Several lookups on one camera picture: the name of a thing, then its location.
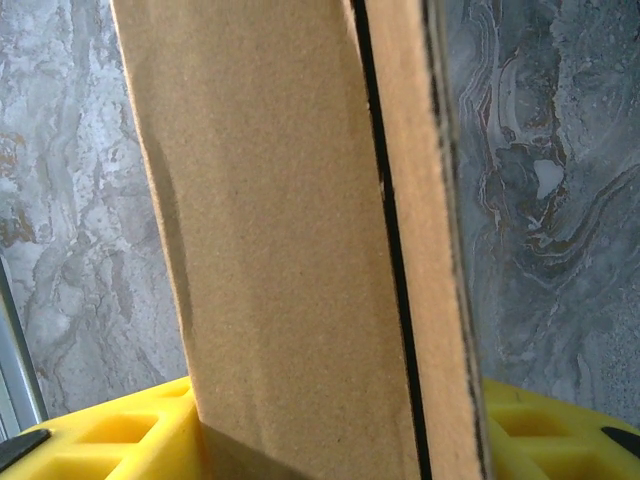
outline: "marble pattern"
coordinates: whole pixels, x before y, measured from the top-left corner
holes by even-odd
[[[640,11],[447,5],[483,371],[640,425]]]
[[[0,1],[0,240],[50,415],[186,374],[107,0]]]

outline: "cardboard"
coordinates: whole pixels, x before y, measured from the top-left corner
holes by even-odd
[[[214,477],[419,478],[340,3],[113,7]]]
[[[438,3],[366,3],[113,0],[214,478],[491,474]]]
[[[366,3],[372,58],[361,52],[375,64],[432,475],[491,477],[457,225],[443,9],[438,0]]]

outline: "square hole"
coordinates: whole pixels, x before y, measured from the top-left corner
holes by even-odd
[[[155,415],[114,415],[80,439],[82,443],[138,443],[158,422]]]
[[[491,418],[510,437],[564,437],[568,429],[554,417],[533,408],[505,408],[492,412]]]
[[[29,480],[105,480],[120,463],[115,457],[58,457],[40,469]]]
[[[558,450],[532,456],[549,480],[625,480],[594,452]]]

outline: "cardboard edge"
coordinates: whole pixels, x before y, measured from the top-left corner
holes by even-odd
[[[447,101],[446,66],[437,64],[433,51],[441,48],[437,12],[426,12],[420,0],[359,2],[368,13],[432,475],[491,478],[462,274],[452,122],[441,108]],[[436,118],[435,107],[444,118]]]

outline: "brown cardboard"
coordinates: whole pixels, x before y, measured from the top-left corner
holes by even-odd
[[[215,478],[418,478],[340,3],[113,7]]]
[[[491,465],[462,275],[439,6],[367,1],[432,475],[472,480],[490,476]]]

